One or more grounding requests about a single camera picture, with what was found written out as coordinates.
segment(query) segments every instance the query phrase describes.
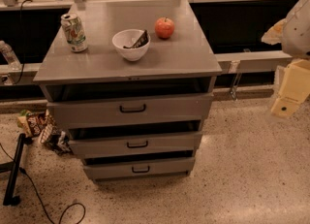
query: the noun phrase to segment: drawer handle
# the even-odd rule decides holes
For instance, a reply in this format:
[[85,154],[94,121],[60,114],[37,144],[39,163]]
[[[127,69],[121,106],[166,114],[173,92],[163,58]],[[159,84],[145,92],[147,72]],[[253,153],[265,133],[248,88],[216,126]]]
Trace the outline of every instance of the drawer handle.
[[129,144],[127,143],[127,147],[132,149],[132,148],[144,148],[148,146],[148,141],[145,142],[145,144]]
[[124,108],[123,106],[119,106],[119,110],[124,113],[128,112],[144,112],[146,110],[146,104],[143,104],[143,106],[139,108]]
[[150,170],[149,166],[147,166],[147,168],[144,170],[136,170],[135,167],[132,167],[133,174],[147,174],[149,170]]

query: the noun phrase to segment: can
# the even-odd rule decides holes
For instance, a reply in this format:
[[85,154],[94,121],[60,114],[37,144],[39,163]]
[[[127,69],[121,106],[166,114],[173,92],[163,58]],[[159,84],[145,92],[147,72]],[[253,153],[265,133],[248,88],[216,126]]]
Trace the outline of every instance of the can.
[[68,13],[62,15],[61,26],[71,51],[80,52],[87,49],[85,32],[77,14]]

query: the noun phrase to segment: plastic bottle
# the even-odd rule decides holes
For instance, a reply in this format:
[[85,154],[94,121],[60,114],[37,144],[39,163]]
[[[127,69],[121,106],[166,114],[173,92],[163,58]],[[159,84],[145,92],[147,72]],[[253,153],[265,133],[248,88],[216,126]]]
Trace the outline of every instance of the plastic bottle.
[[7,60],[10,71],[19,71],[21,69],[21,64],[10,45],[0,41],[0,51]]

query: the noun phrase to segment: speckled floor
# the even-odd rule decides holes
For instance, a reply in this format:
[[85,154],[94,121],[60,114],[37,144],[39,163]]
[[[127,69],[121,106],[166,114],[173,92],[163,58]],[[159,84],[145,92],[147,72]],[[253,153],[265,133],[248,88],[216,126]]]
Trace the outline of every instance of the speckled floor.
[[[310,102],[294,117],[280,120],[268,114],[268,96],[245,93],[232,101],[218,95],[215,100],[189,176],[94,184],[79,160],[37,143],[24,149],[21,164],[55,223],[75,202],[85,205],[81,223],[87,224],[310,223]],[[22,108],[0,108],[1,144],[12,156]],[[0,151],[0,161],[10,159]],[[1,197],[8,177],[0,175]],[[0,223],[49,223],[26,176],[18,176],[15,194],[21,203],[1,205]],[[81,216],[81,206],[75,206],[62,223],[76,223]]]

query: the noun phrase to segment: white bowl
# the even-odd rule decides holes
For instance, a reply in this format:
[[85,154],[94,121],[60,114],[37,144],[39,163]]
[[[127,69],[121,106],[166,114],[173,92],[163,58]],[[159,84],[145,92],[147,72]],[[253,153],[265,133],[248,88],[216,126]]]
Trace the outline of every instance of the white bowl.
[[129,61],[137,61],[141,59],[147,52],[149,44],[151,42],[150,36],[148,35],[148,42],[140,48],[129,48],[132,46],[137,39],[141,36],[144,30],[128,29],[121,31],[113,36],[112,42],[116,51]]

